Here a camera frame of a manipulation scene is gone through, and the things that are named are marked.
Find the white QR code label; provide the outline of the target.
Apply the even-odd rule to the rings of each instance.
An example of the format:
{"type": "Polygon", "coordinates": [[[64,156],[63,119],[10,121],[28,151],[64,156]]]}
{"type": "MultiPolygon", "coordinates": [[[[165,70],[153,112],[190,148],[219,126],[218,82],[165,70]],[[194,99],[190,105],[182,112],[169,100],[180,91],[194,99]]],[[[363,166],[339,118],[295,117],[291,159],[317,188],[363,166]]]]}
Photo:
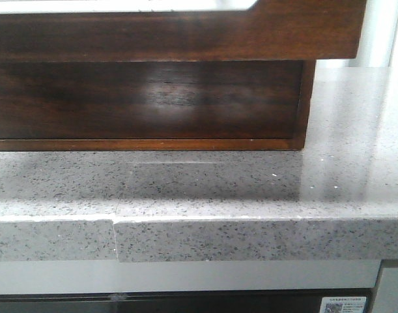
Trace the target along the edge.
{"type": "Polygon", "coordinates": [[[363,313],[367,297],[323,297],[320,313],[363,313]]]}

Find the white curtain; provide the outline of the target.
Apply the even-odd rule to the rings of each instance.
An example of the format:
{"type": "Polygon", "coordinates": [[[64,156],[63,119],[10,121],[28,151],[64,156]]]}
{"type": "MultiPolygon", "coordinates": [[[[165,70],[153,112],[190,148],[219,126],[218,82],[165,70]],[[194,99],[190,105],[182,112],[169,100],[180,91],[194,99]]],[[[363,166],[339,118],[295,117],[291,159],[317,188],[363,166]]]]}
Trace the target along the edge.
{"type": "Polygon", "coordinates": [[[354,59],[320,60],[317,68],[392,67],[398,70],[398,1],[368,1],[354,59]]]}

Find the grey under-counter cabinet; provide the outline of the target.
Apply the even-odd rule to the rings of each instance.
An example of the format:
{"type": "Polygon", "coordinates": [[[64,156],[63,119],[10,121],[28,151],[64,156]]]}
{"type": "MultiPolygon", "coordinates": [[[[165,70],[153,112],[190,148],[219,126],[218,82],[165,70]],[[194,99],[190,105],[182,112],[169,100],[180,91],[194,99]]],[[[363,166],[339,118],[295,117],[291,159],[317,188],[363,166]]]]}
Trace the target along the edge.
{"type": "Polygon", "coordinates": [[[398,312],[398,260],[382,262],[373,312],[398,312]]]}

